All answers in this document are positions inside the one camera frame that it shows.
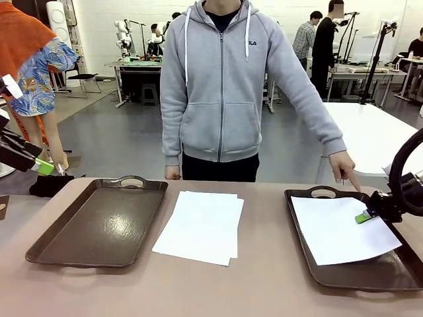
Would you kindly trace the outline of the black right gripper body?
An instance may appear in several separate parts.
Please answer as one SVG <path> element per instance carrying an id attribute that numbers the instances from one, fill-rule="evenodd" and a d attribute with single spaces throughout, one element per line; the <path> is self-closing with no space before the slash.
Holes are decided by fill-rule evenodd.
<path id="1" fill-rule="evenodd" d="M 372 218 L 380 217 L 388 223 L 403 221 L 402 213 L 390 194 L 374 191 L 365 205 L 367 214 Z"/>

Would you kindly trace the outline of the person's left hand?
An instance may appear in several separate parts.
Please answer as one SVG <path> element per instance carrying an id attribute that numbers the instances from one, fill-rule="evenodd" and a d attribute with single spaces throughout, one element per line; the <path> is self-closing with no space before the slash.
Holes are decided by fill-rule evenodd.
<path id="1" fill-rule="evenodd" d="M 356 165 L 346 151 L 331 154 L 328 156 L 328 160 L 336 183 L 340 184 L 342 181 L 348 180 L 358 192 L 361 192 L 361 187 L 354 171 Z"/>

